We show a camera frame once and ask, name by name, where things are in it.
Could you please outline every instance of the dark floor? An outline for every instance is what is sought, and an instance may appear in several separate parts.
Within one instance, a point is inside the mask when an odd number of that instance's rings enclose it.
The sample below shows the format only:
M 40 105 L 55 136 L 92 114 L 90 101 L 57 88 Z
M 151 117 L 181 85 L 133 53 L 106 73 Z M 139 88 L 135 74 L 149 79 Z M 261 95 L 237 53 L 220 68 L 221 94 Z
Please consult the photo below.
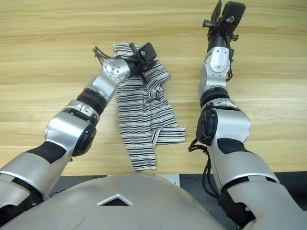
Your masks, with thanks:
M 307 210 L 307 172 L 279 172 L 276 173 L 276 176 L 280 183 L 288 189 L 297 204 L 303 210 Z M 62 176 L 50 194 L 99 177 L 104 176 Z M 234 223 L 224 214 L 223 209 L 218 206 L 217 200 L 204 192 L 201 178 L 202 175 L 200 174 L 181 174 L 180 187 L 188 191 L 227 229 L 236 230 Z

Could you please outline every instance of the vent grille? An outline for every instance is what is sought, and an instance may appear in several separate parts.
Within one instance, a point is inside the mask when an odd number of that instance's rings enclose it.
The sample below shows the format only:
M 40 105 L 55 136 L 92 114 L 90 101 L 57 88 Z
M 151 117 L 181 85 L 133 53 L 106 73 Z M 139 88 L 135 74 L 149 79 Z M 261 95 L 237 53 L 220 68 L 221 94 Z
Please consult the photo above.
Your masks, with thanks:
M 121 194 L 115 194 L 96 204 L 97 206 L 132 206 L 132 203 Z
M 125 202 L 123 202 L 121 199 L 116 198 L 101 206 L 128 206 L 128 205 Z

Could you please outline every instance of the wood grain surface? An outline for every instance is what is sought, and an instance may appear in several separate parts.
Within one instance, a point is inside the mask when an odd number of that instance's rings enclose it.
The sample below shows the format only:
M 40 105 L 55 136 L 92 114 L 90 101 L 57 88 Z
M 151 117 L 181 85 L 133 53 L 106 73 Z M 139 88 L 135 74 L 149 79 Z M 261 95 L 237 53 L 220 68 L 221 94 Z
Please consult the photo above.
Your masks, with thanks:
M 246 147 L 275 172 L 307 170 L 307 2 L 245 0 L 230 96 L 249 116 Z M 172 78 L 165 94 L 185 143 L 155 148 L 155 173 L 202 173 L 189 153 L 200 114 L 197 87 L 216 0 L 0 0 L 0 167 L 40 145 L 48 121 L 99 72 L 91 49 L 151 42 Z M 133 172 L 113 99 L 91 150 L 64 175 Z

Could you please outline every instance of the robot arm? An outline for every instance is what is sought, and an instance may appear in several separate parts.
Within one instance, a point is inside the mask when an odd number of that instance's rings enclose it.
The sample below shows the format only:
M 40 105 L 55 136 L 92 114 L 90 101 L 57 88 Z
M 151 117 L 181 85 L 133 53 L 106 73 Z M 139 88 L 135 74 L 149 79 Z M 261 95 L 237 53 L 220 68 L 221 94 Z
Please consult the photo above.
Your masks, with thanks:
M 0 169 L 0 226 L 46 200 L 67 163 L 89 150 L 99 116 L 118 84 L 129 76 L 142 76 L 154 64 L 156 53 L 150 43 L 133 52 L 126 59 L 104 56 L 100 73 L 76 100 L 50 120 L 45 142 Z M 96 53 L 96 56 L 99 59 L 103 55 Z
M 211 186 L 212 192 L 209 192 L 205 181 L 204 189 L 219 199 L 219 205 L 238 226 L 244 229 L 303 229 L 307 226 L 305 214 L 263 159 L 245 149 L 243 143 L 249 136 L 250 121 L 227 92 L 233 55 L 229 43 L 238 39 L 233 32 L 244 10 L 244 4 L 228 2 L 218 18 L 219 1 L 211 20 L 204 22 L 204 26 L 209 27 L 209 45 L 200 71 L 201 115 L 196 139 L 189 151 L 203 149 L 208 155 L 204 175 L 212 168 L 218 191 Z M 195 145 L 197 141 L 207 147 L 200 148 Z

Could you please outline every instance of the striped shirt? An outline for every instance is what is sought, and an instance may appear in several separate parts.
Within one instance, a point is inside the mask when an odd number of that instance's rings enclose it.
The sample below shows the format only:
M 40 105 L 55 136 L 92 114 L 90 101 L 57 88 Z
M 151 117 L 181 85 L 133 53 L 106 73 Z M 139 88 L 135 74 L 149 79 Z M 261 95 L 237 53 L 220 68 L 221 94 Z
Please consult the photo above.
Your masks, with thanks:
M 133 55 L 129 43 L 113 45 L 114 56 Z M 164 96 L 163 83 L 170 74 L 157 59 L 145 74 L 123 81 L 116 89 L 119 131 L 134 170 L 156 169 L 154 147 L 185 141 L 186 129 L 177 125 L 171 105 Z

